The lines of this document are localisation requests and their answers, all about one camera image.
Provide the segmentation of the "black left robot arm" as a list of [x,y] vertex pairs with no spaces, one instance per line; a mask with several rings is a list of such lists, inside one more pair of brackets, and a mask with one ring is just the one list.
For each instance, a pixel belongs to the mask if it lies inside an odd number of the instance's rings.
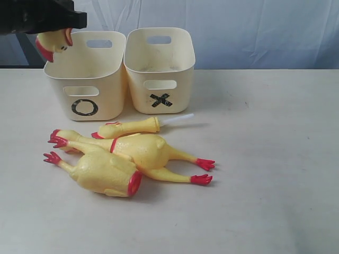
[[75,10],[74,1],[1,1],[1,35],[86,27],[87,13]]

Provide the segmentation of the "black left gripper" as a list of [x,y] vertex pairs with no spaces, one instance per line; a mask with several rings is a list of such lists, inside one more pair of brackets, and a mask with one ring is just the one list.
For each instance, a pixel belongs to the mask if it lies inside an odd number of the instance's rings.
[[83,29],[87,27],[87,13],[75,10],[74,1],[51,1],[53,29]]

